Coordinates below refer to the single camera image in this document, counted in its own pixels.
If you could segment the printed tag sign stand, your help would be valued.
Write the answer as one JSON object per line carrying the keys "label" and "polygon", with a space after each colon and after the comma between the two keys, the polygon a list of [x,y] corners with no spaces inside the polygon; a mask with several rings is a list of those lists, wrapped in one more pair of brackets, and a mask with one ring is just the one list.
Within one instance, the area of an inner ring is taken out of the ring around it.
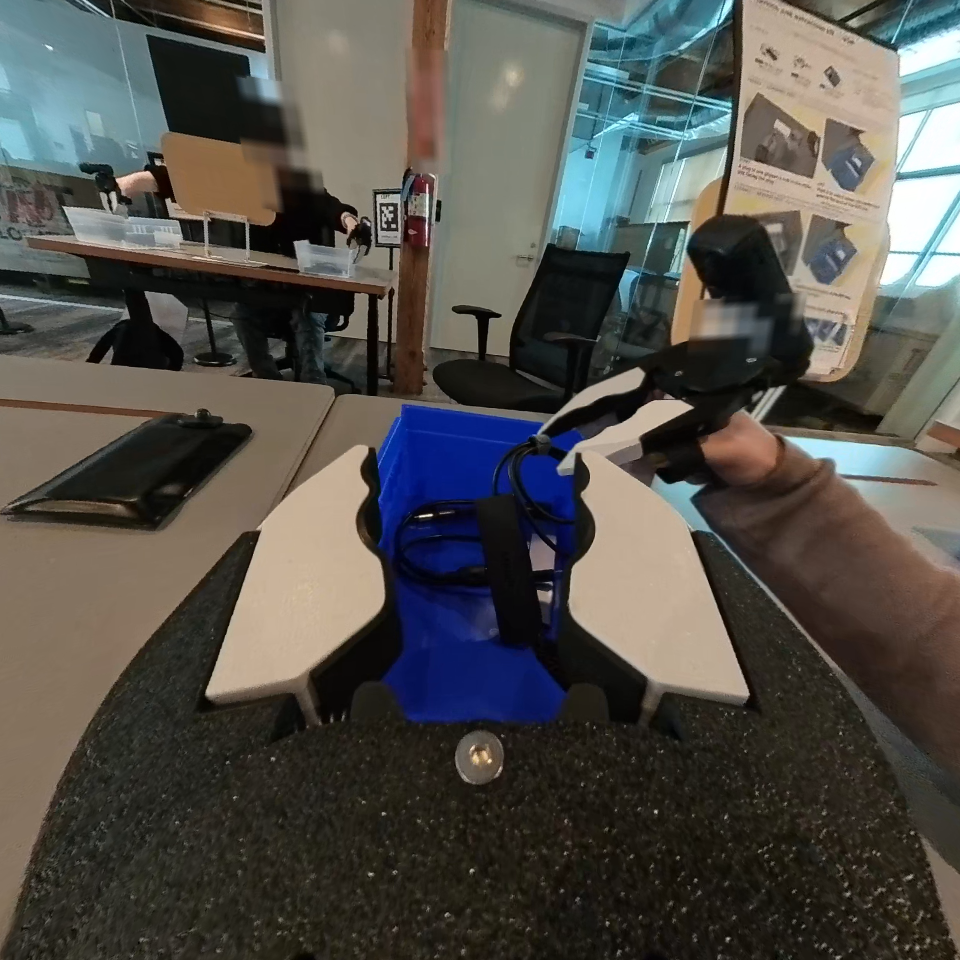
{"label": "printed tag sign stand", "polygon": [[[402,248],[403,239],[403,207],[401,189],[375,189],[373,198],[373,240],[374,246],[388,252],[388,267],[394,271]],[[387,333],[386,355],[381,378],[394,382],[394,327],[395,327],[395,298],[396,290],[390,289],[387,294]]]}

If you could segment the black wall screen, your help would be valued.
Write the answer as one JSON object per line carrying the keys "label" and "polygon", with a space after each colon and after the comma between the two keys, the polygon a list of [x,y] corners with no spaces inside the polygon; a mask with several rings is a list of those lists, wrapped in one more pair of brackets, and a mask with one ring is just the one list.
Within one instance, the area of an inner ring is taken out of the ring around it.
{"label": "black wall screen", "polygon": [[251,76],[246,54],[149,34],[147,44],[167,130],[239,143],[240,81]]}

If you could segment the wooden post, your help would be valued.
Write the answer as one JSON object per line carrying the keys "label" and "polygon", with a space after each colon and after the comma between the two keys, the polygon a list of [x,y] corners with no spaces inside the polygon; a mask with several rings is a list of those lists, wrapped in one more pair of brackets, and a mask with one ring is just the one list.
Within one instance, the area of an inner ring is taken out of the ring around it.
{"label": "wooden post", "polygon": [[[447,51],[450,1],[414,1],[411,44],[406,54],[406,168],[437,179],[446,123]],[[424,388],[425,342],[435,222],[428,249],[401,243],[393,390],[419,396]]]}

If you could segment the black backpack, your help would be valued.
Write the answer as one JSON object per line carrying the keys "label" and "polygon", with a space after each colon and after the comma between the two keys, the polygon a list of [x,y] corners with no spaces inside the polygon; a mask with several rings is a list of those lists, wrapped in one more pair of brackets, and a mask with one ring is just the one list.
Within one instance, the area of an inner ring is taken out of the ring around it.
{"label": "black backpack", "polygon": [[151,319],[123,318],[93,345],[86,362],[138,369],[180,372],[185,354],[180,344]]}

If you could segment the black office chair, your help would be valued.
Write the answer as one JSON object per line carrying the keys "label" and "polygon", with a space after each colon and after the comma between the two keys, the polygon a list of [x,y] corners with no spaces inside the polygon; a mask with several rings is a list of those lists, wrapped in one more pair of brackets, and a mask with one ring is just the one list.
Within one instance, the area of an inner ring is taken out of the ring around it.
{"label": "black office chair", "polygon": [[457,304],[474,318],[477,357],[439,363],[433,379],[452,402],[488,409],[554,414],[582,391],[597,338],[618,293],[630,252],[546,246],[515,316],[508,363],[488,358],[491,308]]}

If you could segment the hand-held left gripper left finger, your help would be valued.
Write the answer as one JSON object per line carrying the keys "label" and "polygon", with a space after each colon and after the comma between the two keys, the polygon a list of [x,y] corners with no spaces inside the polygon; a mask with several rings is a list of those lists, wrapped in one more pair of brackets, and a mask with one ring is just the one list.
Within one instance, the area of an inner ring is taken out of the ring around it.
{"label": "hand-held left gripper left finger", "polygon": [[377,450],[354,445],[262,521],[204,690],[217,708],[291,697],[307,726],[347,719],[402,654],[381,548]]}

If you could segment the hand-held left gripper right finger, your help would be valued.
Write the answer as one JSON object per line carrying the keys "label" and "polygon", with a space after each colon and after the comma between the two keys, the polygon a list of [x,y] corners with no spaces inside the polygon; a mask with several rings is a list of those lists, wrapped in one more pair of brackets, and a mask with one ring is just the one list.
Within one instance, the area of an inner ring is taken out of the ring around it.
{"label": "hand-held left gripper right finger", "polygon": [[668,698],[744,709],[752,690],[694,534],[663,498],[595,452],[572,461],[573,551],[557,647],[571,687],[619,723],[650,724]]}

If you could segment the black pouch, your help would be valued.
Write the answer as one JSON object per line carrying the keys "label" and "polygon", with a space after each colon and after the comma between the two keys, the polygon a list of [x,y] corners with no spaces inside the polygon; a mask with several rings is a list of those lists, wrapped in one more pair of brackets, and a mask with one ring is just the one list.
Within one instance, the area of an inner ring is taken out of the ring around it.
{"label": "black pouch", "polygon": [[12,499],[2,516],[157,531],[253,436],[207,409],[162,414]]}

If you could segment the white door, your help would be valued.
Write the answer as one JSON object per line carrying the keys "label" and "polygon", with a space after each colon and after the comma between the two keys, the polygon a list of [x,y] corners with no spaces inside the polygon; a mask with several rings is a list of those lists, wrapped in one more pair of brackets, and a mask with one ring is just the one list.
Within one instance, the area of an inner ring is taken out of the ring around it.
{"label": "white door", "polygon": [[434,350],[474,354],[475,319],[453,308],[481,306],[500,315],[488,353],[509,354],[546,244],[585,39],[585,24],[519,2],[453,3]]}

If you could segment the person's right hand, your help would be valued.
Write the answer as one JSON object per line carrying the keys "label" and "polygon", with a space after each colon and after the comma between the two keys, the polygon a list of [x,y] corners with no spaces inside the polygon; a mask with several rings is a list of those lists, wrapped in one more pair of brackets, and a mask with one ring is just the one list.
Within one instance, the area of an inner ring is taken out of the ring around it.
{"label": "person's right hand", "polygon": [[760,484],[783,461],[783,440],[750,414],[737,412],[721,429],[699,440],[705,466],[728,487]]}

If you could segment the clear plastic container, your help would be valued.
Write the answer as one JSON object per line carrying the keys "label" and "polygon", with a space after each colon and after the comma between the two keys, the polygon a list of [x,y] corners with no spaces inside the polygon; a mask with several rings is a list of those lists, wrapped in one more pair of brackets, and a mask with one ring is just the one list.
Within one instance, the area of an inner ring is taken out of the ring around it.
{"label": "clear plastic container", "polygon": [[120,216],[104,210],[64,206],[62,212],[79,241],[101,246],[178,249],[184,242],[176,220]]}
{"label": "clear plastic container", "polygon": [[349,246],[321,246],[302,240],[294,242],[293,247],[297,270],[301,274],[334,279],[354,276],[357,253]]}

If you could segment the red fire extinguisher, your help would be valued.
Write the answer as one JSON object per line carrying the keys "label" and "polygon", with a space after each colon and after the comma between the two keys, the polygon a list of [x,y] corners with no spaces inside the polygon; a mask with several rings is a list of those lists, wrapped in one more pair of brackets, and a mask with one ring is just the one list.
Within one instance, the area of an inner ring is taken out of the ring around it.
{"label": "red fire extinguisher", "polygon": [[433,174],[409,169],[401,187],[403,242],[415,249],[428,250],[435,222],[437,178]]}

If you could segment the wooden standing desk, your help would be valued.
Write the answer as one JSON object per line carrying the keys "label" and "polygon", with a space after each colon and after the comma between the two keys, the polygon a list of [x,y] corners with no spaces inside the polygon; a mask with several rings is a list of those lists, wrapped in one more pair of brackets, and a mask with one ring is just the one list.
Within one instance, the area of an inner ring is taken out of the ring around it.
{"label": "wooden standing desk", "polygon": [[255,252],[251,260],[208,255],[202,244],[181,247],[97,244],[67,235],[30,235],[36,251],[80,258],[90,281],[120,289],[193,297],[253,306],[308,306],[319,291],[340,291],[366,298],[365,391],[375,397],[392,383],[389,363],[380,363],[380,303],[394,307],[398,277],[394,271],[356,267],[347,276],[302,272],[294,258]]}

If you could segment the person's right forearm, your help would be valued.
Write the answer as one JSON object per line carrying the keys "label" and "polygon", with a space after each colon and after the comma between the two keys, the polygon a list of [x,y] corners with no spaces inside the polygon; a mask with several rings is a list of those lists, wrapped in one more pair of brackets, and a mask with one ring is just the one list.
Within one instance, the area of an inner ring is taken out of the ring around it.
{"label": "person's right forearm", "polygon": [[926,759],[958,806],[959,581],[837,472],[782,439],[765,481],[714,476],[694,498],[711,529]]}

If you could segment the instruction poster board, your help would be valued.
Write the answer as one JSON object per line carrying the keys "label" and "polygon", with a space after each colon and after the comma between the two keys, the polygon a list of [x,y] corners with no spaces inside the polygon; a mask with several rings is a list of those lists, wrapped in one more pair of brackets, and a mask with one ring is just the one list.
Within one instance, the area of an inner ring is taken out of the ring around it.
{"label": "instruction poster board", "polygon": [[717,214],[761,222],[811,323],[805,381],[834,383],[858,363],[890,250],[899,57],[789,2],[734,2],[733,27],[726,168],[688,241]]}

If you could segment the blue plastic bin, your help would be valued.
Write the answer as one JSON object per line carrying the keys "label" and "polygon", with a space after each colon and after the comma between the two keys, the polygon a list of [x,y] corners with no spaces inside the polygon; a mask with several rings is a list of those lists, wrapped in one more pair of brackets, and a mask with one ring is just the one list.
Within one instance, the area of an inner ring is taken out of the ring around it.
{"label": "blue plastic bin", "polygon": [[[566,696],[555,590],[572,552],[572,482],[557,466],[578,440],[532,441],[533,414],[406,404],[378,452],[383,534],[396,578],[402,652],[386,682],[407,718],[539,724]],[[512,495],[529,546],[542,634],[501,642],[476,501]]]}

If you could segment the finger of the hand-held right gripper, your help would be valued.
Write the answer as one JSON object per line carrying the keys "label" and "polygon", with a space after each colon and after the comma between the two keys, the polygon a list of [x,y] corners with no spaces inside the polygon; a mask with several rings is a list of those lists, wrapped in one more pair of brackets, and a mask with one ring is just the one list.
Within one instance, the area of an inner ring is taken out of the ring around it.
{"label": "finger of the hand-held right gripper", "polygon": [[647,403],[666,398],[666,390],[633,367],[594,383],[576,393],[538,430],[538,443],[546,445],[571,431],[582,440],[601,429],[623,423]]}
{"label": "finger of the hand-held right gripper", "polygon": [[611,464],[626,469],[630,464],[642,461],[642,437],[645,434],[692,410],[690,403],[682,400],[654,400],[640,407],[623,422],[606,426],[595,436],[575,443],[558,463],[557,474],[572,476],[575,457],[587,453],[598,454]]}

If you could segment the dark slim usb hub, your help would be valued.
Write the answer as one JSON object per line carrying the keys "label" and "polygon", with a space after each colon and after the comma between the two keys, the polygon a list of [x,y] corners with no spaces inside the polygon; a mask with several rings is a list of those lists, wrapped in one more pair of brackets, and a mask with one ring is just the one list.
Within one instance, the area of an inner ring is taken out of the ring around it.
{"label": "dark slim usb hub", "polygon": [[513,648],[530,648],[542,637],[543,619],[516,498],[478,499],[476,521],[499,639]]}

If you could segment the cardboard sign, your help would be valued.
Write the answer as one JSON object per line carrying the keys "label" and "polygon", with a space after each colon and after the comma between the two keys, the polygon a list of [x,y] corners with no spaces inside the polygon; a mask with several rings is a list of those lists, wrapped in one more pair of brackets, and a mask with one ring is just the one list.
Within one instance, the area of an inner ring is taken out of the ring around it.
{"label": "cardboard sign", "polygon": [[160,141],[174,200],[187,215],[269,227],[281,209],[274,168],[238,143],[168,131]]}

